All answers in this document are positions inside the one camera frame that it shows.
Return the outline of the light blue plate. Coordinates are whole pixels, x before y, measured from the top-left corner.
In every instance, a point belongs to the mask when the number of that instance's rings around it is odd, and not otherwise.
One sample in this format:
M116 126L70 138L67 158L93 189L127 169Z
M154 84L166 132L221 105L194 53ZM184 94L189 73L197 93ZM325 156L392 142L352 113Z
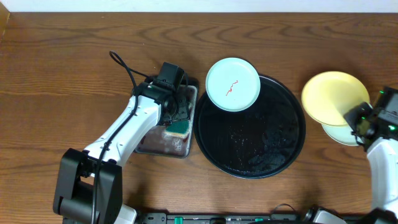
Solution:
M249 108L261 89L257 70L241 58L224 58L216 62L206 76L206 92L218 108L238 112Z
M329 137L340 144L346 146L358 146L358 142L362 142L360 139L357 141L356 137L351 134L353 130L348 124L343 126L330 126L323 124L322 128Z

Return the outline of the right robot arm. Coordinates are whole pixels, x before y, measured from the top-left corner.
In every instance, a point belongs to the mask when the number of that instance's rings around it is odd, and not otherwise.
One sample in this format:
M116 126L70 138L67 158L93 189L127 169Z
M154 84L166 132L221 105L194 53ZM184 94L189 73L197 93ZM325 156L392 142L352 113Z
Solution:
M358 223L397 223L397 125L383 112L362 102L343 116L371 168L372 210Z

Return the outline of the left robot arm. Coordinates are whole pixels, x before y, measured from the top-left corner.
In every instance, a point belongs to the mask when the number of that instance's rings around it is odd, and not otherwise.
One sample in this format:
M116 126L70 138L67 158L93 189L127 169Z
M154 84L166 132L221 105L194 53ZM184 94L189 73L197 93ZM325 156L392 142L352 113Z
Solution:
M134 151L187 156L197 93L142 82L105 133L62 156L53 211L64 223L135 223L137 211L123 202L123 167Z

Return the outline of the green yellow sponge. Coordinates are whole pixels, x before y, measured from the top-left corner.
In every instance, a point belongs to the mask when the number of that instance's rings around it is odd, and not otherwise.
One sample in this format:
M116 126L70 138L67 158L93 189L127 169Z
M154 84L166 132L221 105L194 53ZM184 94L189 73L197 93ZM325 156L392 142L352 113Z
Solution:
M178 138L186 138L188 136L189 129L189 120L177 121L166 127L165 134Z

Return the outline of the yellow plate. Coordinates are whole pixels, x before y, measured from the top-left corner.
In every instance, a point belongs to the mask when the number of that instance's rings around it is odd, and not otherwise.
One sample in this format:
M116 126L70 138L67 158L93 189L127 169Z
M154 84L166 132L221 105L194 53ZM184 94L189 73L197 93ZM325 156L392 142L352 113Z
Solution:
M302 106L315 121L327 126L346 126L343 115L370 102L366 87L354 76L337 71L319 73L302 90Z

